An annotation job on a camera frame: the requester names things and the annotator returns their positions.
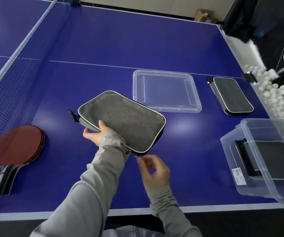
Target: gray sleeve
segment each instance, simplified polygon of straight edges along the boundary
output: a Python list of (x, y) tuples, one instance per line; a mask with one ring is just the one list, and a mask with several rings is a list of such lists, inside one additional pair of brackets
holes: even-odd
[(100, 140), (99, 150), (81, 180), (73, 185), (66, 199), (31, 236), (100, 236), (129, 154), (120, 135), (107, 133)]
[(146, 192), (151, 201), (152, 215), (161, 219), (168, 237), (202, 237), (199, 229), (191, 225), (179, 208), (169, 184)]

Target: pile of ping pong balls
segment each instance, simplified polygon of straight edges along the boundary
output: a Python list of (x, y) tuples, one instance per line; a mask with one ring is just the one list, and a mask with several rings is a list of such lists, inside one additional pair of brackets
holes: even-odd
[(268, 109), (277, 119), (284, 119), (284, 85), (278, 86), (271, 81), (276, 78), (275, 75), (265, 71), (266, 69), (245, 65), (246, 71), (252, 72), (257, 81), (258, 90), (263, 96), (263, 101)]

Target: person's left arm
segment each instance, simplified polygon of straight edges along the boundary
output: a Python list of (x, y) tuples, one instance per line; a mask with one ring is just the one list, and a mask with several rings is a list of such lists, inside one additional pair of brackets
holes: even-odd
[(99, 144), (87, 171), (49, 219), (39, 225), (31, 236), (97, 237), (104, 231), (111, 200), (130, 151), (120, 135), (110, 128), (104, 133), (104, 127), (100, 128), (101, 133), (84, 132), (84, 137)]

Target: cardboard box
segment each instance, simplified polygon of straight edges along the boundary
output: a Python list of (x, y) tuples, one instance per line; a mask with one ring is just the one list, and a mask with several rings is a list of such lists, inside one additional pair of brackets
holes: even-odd
[(213, 18), (214, 11), (208, 9), (198, 9), (195, 16), (195, 21), (205, 22), (205, 23), (217, 23), (218, 19)]

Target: table tennis net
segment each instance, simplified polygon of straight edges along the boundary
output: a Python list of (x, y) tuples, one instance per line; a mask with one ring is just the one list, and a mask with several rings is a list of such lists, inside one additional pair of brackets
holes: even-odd
[(47, 85), (47, 75), (38, 75), (38, 71), (68, 18), (71, 2), (53, 0), (1, 69), (0, 136), (31, 124)]

